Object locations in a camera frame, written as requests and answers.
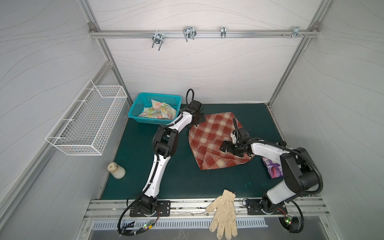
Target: teal plastic basket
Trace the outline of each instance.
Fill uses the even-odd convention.
[[[135,102],[132,104],[131,109],[128,112],[128,117],[133,118],[137,122],[149,124],[167,125],[168,123],[172,122],[173,119],[166,120],[138,117],[143,112],[144,108],[152,107],[151,99],[171,105],[174,109],[176,109],[176,115],[178,115],[181,105],[181,96],[160,93],[140,93],[137,96]]]

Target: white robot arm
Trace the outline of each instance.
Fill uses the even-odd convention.
[[[201,103],[193,100],[192,97],[191,103],[183,109],[174,121],[166,126],[160,125],[153,142],[155,156],[152,169],[143,188],[144,194],[140,199],[140,209],[145,214],[151,215],[155,211],[161,179],[167,163],[176,152],[179,132],[186,126],[197,125],[206,121],[200,108]]]
[[[178,132],[183,130],[188,124],[192,122],[192,114],[188,112],[182,112],[173,122],[170,124],[173,124],[175,121],[180,119],[179,122],[175,123],[173,126],[168,127],[169,129],[175,129]],[[154,175],[154,178],[151,181],[151,176],[153,172],[155,171],[156,168],[156,162],[157,162],[157,156],[156,154],[154,155],[154,160],[153,160],[153,165],[151,172],[149,173],[148,181],[145,184],[145,187],[143,188],[143,191],[147,187],[147,185],[151,182],[150,187],[147,189],[147,191],[144,193],[148,197],[156,197],[159,194],[159,189],[160,189],[160,183],[161,183],[161,178],[163,177],[163,173],[165,171],[165,168],[167,166],[168,161],[170,160],[171,156],[164,157],[163,155],[159,154],[159,164],[156,169],[156,173]]]
[[[232,142],[224,141],[220,150],[243,157],[244,153],[266,157],[281,165],[284,180],[263,194],[261,205],[266,213],[274,212],[283,205],[284,201],[297,198],[301,194],[318,194],[323,189],[323,179],[316,165],[306,149],[299,147],[290,149],[285,142],[274,144],[251,138],[247,130],[237,128],[236,119],[233,119],[235,131],[232,132]],[[308,189],[318,185],[317,190]]]

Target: green mat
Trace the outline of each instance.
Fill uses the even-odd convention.
[[[203,107],[205,115],[233,112],[251,137],[269,142],[282,140],[265,104],[204,104]],[[152,167],[151,141],[157,128],[158,125],[128,120],[115,158],[125,168],[126,175],[122,179],[109,175],[101,199],[131,199],[142,191]],[[177,151],[161,181],[160,199],[216,198],[224,188],[236,192],[237,197],[261,197],[282,181],[282,178],[270,178],[260,156],[234,167],[200,170],[189,146],[188,131],[184,128],[179,134]]]

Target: work glove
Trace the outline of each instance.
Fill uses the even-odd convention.
[[[236,195],[228,190],[224,190],[223,195],[217,197],[213,203],[205,209],[206,212],[213,212],[217,209],[214,219],[209,225],[209,230],[214,232],[217,228],[217,239],[223,237],[225,229],[225,238],[230,240],[232,236],[237,236],[236,213],[233,201]]]

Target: red plaid cloth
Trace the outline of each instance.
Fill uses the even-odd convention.
[[[222,152],[223,141],[232,142],[230,134],[235,130],[233,113],[218,113],[205,116],[207,121],[189,130],[189,145],[200,170],[232,167],[251,160],[247,154],[238,157],[229,152]]]

